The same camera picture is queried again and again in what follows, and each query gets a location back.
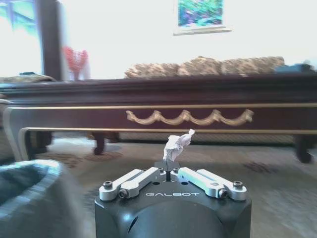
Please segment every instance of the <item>wall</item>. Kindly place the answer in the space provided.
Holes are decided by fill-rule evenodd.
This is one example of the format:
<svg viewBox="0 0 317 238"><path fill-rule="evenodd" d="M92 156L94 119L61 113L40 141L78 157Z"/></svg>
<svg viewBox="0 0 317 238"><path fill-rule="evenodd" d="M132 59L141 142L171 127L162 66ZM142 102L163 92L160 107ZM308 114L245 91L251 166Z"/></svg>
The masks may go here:
<svg viewBox="0 0 317 238"><path fill-rule="evenodd" d="M62 44L89 53L90 77L121 78L132 63L284 56L316 60L316 0L225 0L232 31L173 36L173 0L64 0Z"/></svg>

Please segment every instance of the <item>carved gold ornament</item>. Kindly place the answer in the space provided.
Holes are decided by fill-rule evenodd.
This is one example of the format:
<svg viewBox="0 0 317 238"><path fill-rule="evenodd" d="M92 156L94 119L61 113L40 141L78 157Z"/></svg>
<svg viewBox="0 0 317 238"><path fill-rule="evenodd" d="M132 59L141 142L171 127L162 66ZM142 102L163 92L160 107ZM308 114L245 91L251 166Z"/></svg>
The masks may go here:
<svg viewBox="0 0 317 238"><path fill-rule="evenodd" d="M126 113L128 115L127 116L128 120L135 121L136 123L142 124L142 125L150 125L156 121L162 121L168 125L179 125L179 124L182 124L184 121L191 121L192 123L197 125L210 125L216 121L216 122L222 122L226 125L232 125L232 126L238 126L246 122L252 122L252 116L254 114L254 112L252 112L251 110L246 109L239 117L235 119L226 119L221 115L220 111L213 110L210 116L204 119L196 119L191 115L189 111L183 110L178 117L174 119L166 119L165 117L162 116L162 113L160 111L154 111L152 115L149 116L148 118L139 119L133 114L132 111L126 111Z"/></svg>

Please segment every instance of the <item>window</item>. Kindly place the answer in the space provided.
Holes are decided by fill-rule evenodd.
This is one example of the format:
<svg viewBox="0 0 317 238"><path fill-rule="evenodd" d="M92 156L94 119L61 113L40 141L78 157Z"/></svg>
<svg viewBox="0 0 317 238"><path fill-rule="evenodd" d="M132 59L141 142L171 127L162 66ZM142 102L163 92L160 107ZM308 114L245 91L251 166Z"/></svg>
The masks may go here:
<svg viewBox="0 0 317 238"><path fill-rule="evenodd" d="M0 34L0 77L42 73L34 0L0 0Z"/></svg>
<svg viewBox="0 0 317 238"><path fill-rule="evenodd" d="M224 25L224 0L175 0L174 34L228 31Z"/></svg>

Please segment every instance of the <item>crumpled paper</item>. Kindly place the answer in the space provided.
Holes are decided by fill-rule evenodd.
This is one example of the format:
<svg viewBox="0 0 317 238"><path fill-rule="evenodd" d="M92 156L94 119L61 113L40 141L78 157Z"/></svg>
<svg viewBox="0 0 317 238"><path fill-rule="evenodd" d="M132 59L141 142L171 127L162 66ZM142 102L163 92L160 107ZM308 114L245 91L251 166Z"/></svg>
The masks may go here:
<svg viewBox="0 0 317 238"><path fill-rule="evenodd" d="M164 147L164 160L175 161L177 156L179 156L185 146L188 146L192 140L192 135L195 134L195 131L190 129L187 134L182 136L178 135L170 135L168 138L168 142Z"/></svg>

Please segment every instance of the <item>framed painting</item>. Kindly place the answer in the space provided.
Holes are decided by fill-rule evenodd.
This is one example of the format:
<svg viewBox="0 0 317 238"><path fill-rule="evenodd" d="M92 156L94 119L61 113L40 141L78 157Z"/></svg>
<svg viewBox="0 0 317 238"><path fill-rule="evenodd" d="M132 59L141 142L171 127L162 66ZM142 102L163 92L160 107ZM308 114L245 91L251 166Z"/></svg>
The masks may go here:
<svg viewBox="0 0 317 238"><path fill-rule="evenodd" d="M224 10L226 0L174 1L174 35L230 31Z"/></svg>

